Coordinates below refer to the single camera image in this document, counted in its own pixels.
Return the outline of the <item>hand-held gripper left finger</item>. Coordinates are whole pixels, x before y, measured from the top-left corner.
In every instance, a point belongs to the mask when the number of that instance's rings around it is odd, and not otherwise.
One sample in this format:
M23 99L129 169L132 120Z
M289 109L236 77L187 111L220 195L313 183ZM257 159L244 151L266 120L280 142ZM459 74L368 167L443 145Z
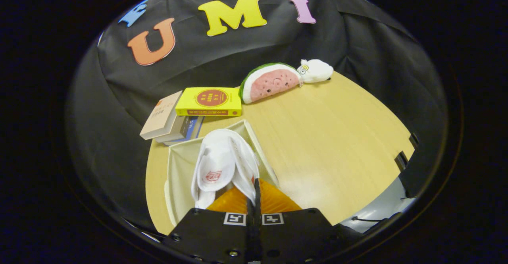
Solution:
M250 199L247 213L192 207L163 240L163 246L189 263L258 262L258 210Z

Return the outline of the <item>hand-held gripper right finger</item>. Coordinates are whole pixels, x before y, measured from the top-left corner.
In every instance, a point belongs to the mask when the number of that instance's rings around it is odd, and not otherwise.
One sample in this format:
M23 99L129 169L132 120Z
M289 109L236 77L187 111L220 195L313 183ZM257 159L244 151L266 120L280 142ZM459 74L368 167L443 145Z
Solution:
M357 243L356 231L341 224L330 224L317 208L300 208L262 179L256 180L255 188L255 261L318 264Z

